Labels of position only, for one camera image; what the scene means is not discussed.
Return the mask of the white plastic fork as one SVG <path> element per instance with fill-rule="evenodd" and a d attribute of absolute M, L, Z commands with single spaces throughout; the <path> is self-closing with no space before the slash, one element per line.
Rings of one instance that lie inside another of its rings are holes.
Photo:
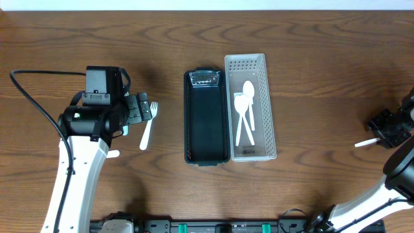
<path fill-rule="evenodd" d="M 151 125 L 153 122 L 153 119 L 156 117 L 157 113 L 158 113 L 158 102 L 152 102 L 150 105 L 150 110 L 151 110 L 151 120 L 148 120 L 146 128 L 144 130 L 144 134 L 142 136 L 142 140 L 140 142 L 140 146 L 139 148 L 141 150 L 146 150 L 149 144 L 149 136 L 150 136 L 150 132 L 151 132 Z"/>

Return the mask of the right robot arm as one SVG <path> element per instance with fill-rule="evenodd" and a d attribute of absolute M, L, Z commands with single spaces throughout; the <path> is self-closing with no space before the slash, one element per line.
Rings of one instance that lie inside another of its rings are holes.
<path fill-rule="evenodd" d="M 355 147 L 375 143 L 396 149 L 385 163 L 383 175 L 356 199 L 332 205 L 314 217 L 305 232 L 360 232 L 383 217 L 413 208 L 413 91 L 402 99 L 396 112 L 384 109 L 367 128 L 375 137 Z"/>

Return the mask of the pale green plastic fork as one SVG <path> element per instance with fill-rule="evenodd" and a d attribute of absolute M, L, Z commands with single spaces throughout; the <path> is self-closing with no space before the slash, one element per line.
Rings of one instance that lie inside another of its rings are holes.
<path fill-rule="evenodd" d="M 122 131 L 123 131 L 123 133 L 122 133 L 123 136 L 128 135 L 128 133 L 129 133 L 129 126 L 124 126 L 122 128 Z"/>

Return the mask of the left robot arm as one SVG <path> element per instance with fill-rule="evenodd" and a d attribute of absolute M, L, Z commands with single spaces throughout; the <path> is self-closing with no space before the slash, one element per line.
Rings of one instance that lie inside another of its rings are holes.
<path fill-rule="evenodd" d="M 151 120 L 146 93 L 131 94 L 120 67 L 88 66 L 86 88 L 60 115 L 56 181 L 42 232 L 88 232 L 99 174 L 117 131 Z"/>

